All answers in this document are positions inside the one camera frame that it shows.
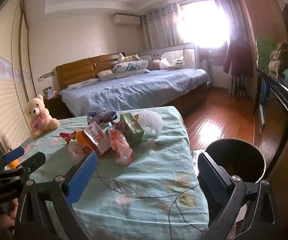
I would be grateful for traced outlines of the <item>cream teddy bear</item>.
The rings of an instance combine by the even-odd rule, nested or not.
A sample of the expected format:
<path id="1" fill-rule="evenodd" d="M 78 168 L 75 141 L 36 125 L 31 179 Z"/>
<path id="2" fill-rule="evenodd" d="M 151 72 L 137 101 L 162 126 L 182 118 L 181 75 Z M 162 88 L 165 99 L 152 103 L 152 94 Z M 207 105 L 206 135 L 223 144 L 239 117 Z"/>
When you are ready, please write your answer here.
<path id="1" fill-rule="evenodd" d="M 41 94 L 28 102 L 26 113 L 28 114 L 30 136 L 34 139 L 60 127 L 60 122 L 50 115 Z"/>

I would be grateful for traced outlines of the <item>orange white plastic bag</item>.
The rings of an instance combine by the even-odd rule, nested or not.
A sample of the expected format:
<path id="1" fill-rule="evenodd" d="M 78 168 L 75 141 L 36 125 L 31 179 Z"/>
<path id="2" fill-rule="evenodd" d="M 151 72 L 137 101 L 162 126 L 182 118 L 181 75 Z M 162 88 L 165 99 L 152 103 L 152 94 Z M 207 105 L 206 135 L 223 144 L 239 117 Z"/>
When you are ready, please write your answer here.
<path id="1" fill-rule="evenodd" d="M 108 129 L 111 148 L 116 152 L 115 162 L 120 165 L 130 165 L 133 162 L 133 150 L 130 148 L 124 134 L 115 128 Z"/>

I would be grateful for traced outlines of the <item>grey bed guard rail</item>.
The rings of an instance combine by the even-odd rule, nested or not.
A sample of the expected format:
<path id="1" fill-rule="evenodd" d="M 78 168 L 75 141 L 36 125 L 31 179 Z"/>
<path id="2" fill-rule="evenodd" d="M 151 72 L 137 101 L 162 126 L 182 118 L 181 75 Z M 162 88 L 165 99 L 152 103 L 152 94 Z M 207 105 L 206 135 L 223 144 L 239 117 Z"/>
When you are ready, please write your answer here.
<path id="1" fill-rule="evenodd" d="M 188 56 L 188 65 L 186 68 L 199 69 L 201 65 L 199 47 L 195 46 L 194 43 L 184 43 L 176 46 L 170 46 L 160 49 L 139 51 L 138 55 L 142 59 L 150 60 L 162 60 L 167 59 L 169 63 L 172 63 L 176 59 L 183 56 L 185 59 Z"/>

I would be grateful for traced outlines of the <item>blue white patterned pillow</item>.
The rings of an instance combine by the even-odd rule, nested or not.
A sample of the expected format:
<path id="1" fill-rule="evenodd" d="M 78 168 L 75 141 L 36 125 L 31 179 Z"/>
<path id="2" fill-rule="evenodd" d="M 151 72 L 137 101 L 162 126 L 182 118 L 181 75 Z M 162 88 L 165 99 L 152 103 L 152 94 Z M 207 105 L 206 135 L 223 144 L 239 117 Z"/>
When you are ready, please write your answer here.
<path id="1" fill-rule="evenodd" d="M 115 64 L 115 66 L 112 69 L 112 72 L 115 75 L 120 74 L 120 73 L 125 73 L 125 72 L 138 71 L 138 70 L 143 70 L 145 73 L 149 73 L 150 70 L 148 70 L 147 68 L 148 68 L 148 61 L 135 60 L 135 61 Z"/>

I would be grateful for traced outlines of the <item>pink plush toy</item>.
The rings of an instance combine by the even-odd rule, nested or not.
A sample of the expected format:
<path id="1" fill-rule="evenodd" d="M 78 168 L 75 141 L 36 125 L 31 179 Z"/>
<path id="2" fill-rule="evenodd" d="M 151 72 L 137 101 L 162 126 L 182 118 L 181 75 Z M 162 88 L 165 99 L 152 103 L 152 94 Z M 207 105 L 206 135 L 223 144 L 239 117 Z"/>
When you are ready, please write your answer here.
<path id="1" fill-rule="evenodd" d="M 171 64 L 167 61 L 167 59 L 163 58 L 163 59 L 159 59 L 159 60 L 152 60 L 148 64 L 148 69 L 149 70 L 165 70 L 170 66 L 171 66 Z"/>

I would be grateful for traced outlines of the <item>orange knitted toy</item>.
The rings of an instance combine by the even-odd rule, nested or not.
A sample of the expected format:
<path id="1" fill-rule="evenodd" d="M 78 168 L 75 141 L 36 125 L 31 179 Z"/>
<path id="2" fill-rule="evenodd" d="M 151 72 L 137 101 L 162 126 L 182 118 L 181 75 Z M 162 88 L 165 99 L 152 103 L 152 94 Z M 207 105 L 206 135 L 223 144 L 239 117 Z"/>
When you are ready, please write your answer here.
<path id="1" fill-rule="evenodd" d="M 8 164 L 8 166 L 10 167 L 10 169 L 15 169 L 18 166 L 18 161 L 12 161 L 11 163 Z"/>

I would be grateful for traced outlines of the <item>wooden headboard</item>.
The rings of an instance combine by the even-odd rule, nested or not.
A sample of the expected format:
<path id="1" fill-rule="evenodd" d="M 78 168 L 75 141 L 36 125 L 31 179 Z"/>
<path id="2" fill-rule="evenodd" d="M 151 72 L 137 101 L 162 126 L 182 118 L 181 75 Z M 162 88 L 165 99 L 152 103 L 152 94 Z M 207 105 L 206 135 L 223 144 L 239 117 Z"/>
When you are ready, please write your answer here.
<path id="1" fill-rule="evenodd" d="M 118 53 L 90 57 L 56 67 L 60 90 L 69 85 L 94 79 L 101 71 L 112 69 L 117 64 Z"/>

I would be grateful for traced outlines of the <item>white foam fruit net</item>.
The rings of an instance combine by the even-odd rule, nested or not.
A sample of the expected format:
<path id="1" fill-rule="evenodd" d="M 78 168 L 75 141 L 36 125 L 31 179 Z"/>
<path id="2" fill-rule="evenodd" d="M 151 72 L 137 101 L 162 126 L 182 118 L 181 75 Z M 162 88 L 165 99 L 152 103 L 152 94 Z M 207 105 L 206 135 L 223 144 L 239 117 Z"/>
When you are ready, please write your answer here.
<path id="1" fill-rule="evenodd" d="M 164 126 L 162 117 L 150 109 L 140 111 L 137 122 L 145 133 L 156 137 L 159 136 Z"/>

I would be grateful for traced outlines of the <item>black tv cabinet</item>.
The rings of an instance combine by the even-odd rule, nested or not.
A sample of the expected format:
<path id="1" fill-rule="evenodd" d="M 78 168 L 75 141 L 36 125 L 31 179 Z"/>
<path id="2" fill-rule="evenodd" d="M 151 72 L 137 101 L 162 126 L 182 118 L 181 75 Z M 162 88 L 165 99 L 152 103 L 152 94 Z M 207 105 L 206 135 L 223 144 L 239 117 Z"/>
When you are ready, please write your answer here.
<path id="1" fill-rule="evenodd" d="M 288 78 L 256 68 L 254 144 L 266 161 L 267 176 L 288 141 Z"/>

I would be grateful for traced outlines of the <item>green carton box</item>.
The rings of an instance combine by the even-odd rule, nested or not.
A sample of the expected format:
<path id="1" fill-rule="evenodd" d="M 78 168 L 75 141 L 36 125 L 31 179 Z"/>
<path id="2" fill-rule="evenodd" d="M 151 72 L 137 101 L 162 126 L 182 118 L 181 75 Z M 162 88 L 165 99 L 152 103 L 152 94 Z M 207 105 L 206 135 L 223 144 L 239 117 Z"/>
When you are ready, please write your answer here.
<path id="1" fill-rule="evenodd" d="M 135 117 L 131 113 L 122 113 L 120 115 L 124 135 L 131 146 L 141 143 L 144 130 L 141 128 Z"/>

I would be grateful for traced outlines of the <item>dark wooden nightstand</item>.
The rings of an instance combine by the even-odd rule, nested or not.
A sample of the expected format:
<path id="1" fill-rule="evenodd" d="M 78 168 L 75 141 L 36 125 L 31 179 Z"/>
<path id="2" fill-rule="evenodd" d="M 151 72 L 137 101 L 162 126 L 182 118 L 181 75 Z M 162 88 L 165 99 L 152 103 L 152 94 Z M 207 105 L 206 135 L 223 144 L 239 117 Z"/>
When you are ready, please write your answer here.
<path id="1" fill-rule="evenodd" d="M 71 118 L 72 114 L 68 110 L 66 104 L 62 101 L 60 94 L 54 98 L 45 99 L 45 107 L 49 110 L 50 115 L 58 120 Z"/>

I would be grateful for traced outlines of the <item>red snack bag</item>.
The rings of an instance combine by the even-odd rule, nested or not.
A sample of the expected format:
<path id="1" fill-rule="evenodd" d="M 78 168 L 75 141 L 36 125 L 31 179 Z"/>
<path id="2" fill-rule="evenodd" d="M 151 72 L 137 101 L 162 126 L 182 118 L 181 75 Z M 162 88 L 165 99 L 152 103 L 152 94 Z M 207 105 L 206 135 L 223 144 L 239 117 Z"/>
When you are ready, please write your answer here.
<path id="1" fill-rule="evenodd" d="M 62 139 L 65 140 L 66 144 L 69 144 L 70 141 L 76 139 L 77 131 L 74 131 L 72 133 L 61 132 L 59 135 L 60 137 L 62 137 Z"/>

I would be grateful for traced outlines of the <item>blue tissue pack wrapper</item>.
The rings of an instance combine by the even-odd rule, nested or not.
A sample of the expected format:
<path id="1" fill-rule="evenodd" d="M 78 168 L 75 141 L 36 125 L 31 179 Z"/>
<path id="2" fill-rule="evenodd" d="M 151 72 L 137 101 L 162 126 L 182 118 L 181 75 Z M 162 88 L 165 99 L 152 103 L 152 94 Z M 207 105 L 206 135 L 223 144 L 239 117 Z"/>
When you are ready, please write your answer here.
<path id="1" fill-rule="evenodd" d="M 88 112 L 86 118 L 89 125 L 94 122 L 98 125 L 107 124 L 117 119 L 117 113 L 115 111 Z"/>

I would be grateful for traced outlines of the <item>teal floral bed cover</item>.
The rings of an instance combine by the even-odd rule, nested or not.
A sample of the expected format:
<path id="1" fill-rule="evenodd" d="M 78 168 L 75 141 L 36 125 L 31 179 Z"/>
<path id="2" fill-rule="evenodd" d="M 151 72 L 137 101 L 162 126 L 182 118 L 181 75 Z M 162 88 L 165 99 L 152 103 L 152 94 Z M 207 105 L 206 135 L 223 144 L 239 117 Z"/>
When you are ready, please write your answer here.
<path id="1" fill-rule="evenodd" d="M 102 155 L 73 206 L 92 239 L 199 239 L 209 228 L 183 119 L 174 107 L 154 111 L 160 135 L 145 135 L 130 165 L 113 151 Z"/>

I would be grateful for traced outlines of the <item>white red bag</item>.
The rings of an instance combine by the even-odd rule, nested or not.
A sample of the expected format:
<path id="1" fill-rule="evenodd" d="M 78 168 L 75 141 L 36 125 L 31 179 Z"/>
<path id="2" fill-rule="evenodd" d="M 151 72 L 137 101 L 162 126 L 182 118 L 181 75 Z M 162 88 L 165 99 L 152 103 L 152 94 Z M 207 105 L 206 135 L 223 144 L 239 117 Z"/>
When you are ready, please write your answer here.
<path id="1" fill-rule="evenodd" d="M 68 143 L 69 157 L 74 164 L 78 164 L 88 152 L 89 148 L 77 140 L 71 140 Z"/>

